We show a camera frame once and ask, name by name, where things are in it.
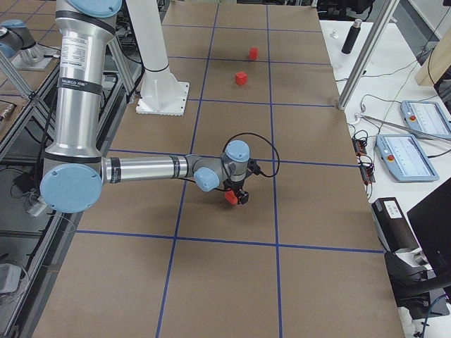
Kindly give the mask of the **red cube block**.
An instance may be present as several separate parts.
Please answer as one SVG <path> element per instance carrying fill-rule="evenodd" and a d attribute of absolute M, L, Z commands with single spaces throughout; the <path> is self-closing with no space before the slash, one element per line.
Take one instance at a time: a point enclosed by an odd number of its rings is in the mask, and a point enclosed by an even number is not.
<path fill-rule="evenodd" d="M 251 47 L 248 53 L 248 59 L 251 61 L 257 60 L 259 57 L 259 49 L 256 47 Z"/>
<path fill-rule="evenodd" d="M 238 198 L 235 195 L 235 192 L 232 190 L 226 191 L 224 194 L 225 199 L 233 206 L 238 205 Z"/>
<path fill-rule="evenodd" d="M 235 84 L 245 85 L 248 81 L 248 75 L 246 72 L 240 71 L 235 73 Z"/>

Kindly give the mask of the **red circuit board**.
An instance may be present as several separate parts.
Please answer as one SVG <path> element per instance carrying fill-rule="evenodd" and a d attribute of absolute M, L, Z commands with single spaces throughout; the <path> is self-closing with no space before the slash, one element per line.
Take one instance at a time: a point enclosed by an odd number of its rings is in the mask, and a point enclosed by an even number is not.
<path fill-rule="evenodd" d="M 354 147 L 357 164 L 359 166 L 359 171 L 363 180 L 363 183 L 368 186 L 375 182 L 374 171 L 375 166 L 372 158 L 367 154 L 366 138 L 352 138 L 352 145 Z"/>

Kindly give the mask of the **black box white label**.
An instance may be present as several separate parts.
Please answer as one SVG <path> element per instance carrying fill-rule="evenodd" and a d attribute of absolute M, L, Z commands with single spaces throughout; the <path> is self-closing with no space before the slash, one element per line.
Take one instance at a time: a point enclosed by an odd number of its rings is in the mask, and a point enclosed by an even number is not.
<path fill-rule="evenodd" d="M 395 197 L 376 199 L 371 207 L 378 236 L 388 251 L 406 253 L 419 248 L 411 227 Z"/>

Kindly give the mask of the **blue teach pendant near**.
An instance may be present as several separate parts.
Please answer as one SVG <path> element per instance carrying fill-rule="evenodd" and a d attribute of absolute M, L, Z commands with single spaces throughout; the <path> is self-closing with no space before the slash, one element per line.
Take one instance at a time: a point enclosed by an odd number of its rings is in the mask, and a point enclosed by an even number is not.
<path fill-rule="evenodd" d="M 398 182 L 435 182 L 439 175 L 412 134 L 380 134 L 376 148 Z"/>

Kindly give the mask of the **blue teach pendant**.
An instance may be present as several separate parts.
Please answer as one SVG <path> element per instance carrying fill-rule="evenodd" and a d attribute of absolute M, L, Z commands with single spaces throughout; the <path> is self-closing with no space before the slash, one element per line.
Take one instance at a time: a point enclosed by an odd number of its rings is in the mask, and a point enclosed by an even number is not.
<path fill-rule="evenodd" d="M 403 101 L 401 112 L 411 129 L 450 139 L 450 121 L 439 103 L 433 101 Z"/>
<path fill-rule="evenodd" d="M 376 148 L 398 182 L 435 182 L 439 175 L 412 134 L 380 134 Z"/>

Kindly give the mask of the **black water bottle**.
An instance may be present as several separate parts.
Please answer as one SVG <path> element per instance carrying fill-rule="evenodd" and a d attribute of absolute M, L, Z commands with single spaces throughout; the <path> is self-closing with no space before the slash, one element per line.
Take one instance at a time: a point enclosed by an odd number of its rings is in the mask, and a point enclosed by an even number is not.
<path fill-rule="evenodd" d="M 357 37 L 359 36 L 359 33 L 361 31 L 361 25 L 362 25 L 362 20 L 361 19 L 356 19 L 352 26 L 349 29 L 349 32 L 347 33 L 345 42 L 341 48 L 341 52 L 343 54 L 350 54 L 355 42 L 357 40 Z"/>

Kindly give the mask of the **metal rod green tip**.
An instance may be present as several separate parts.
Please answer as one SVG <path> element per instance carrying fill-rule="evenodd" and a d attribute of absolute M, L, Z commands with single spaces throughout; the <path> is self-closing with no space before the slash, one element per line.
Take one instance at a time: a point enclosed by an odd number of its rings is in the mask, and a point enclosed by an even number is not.
<path fill-rule="evenodd" d="M 396 123 L 391 123 L 391 122 L 388 122 L 388 121 L 380 120 L 380 119 L 371 117 L 369 115 L 356 113 L 355 117 L 356 117 L 356 119 L 360 118 L 360 119 L 364 119 L 364 120 L 369 121 L 369 122 L 377 122 L 377 123 L 380 123 L 382 126 L 386 125 L 386 126 L 397 128 L 399 130 L 404 130 L 406 132 L 410 132 L 411 134 L 415 134 L 416 136 L 421 136 L 421 137 L 423 137 L 425 139 L 437 140 L 437 141 L 445 142 L 446 144 L 450 144 L 450 140 L 446 139 L 444 137 L 439 137 L 439 136 L 435 136 L 433 134 L 429 134 L 429 133 L 425 133 L 425 132 L 422 132 L 422 131 L 414 130 L 414 129 L 410 128 L 410 127 L 406 127 L 404 125 L 398 125 Z"/>

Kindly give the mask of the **black computer monitor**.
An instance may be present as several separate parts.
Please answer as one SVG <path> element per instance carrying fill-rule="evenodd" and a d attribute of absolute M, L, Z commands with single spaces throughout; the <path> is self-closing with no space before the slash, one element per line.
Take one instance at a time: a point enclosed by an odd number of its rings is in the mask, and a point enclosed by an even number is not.
<path fill-rule="evenodd" d="M 424 255 L 435 276 L 414 272 L 393 253 L 384 255 L 395 301 L 432 302 L 430 292 L 443 290 L 450 295 L 450 181 L 447 180 L 407 212 Z"/>

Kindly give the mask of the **blue teach pendant far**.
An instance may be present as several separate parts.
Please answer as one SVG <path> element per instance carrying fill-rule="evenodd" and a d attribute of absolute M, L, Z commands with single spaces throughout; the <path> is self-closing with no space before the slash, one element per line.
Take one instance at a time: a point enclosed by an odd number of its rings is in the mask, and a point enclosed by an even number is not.
<path fill-rule="evenodd" d="M 403 101 L 401 112 L 411 129 L 450 139 L 450 121 L 439 103 L 433 101 Z"/>

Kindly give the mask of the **white box on floor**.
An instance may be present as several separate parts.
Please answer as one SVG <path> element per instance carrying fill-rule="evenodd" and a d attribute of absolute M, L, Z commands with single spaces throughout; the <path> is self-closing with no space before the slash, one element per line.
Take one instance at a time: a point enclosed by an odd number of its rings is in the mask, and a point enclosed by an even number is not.
<path fill-rule="evenodd" d="M 1 286 L 2 294 L 15 292 L 18 289 L 22 269 L 19 265 L 12 263 L 1 264 Z"/>

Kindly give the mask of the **white column pedestal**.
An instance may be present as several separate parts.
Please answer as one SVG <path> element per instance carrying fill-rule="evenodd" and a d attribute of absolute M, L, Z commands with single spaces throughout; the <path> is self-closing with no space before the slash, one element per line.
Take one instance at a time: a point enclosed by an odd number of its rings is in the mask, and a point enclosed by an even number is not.
<path fill-rule="evenodd" d="M 126 5 L 144 67 L 137 112 L 182 116 L 190 84 L 179 82 L 170 70 L 157 2 Z"/>

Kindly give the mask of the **aluminium frame post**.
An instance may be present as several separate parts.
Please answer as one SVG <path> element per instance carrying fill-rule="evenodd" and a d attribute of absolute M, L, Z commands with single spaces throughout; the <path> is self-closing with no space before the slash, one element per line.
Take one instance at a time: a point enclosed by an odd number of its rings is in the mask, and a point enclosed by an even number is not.
<path fill-rule="evenodd" d="M 363 72 L 370 61 L 372 53 L 374 52 L 377 43 L 379 42 L 385 27 L 390 22 L 397 5 L 400 0 L 386 0 L 383 3 L 381 12 L 378 14 L 375 22 L 371 26 L 369 34 L 364 42 L 362 50 L 360 51 L 357 60 L 350 72 L 348 80 L 346 81 L 345 87 L 341 92 L 340 98 L 337 102 L 337 108 L 341 111 L 345 110 L 347 104 L 349 103 L 357 85 L 363 76 Z"/>

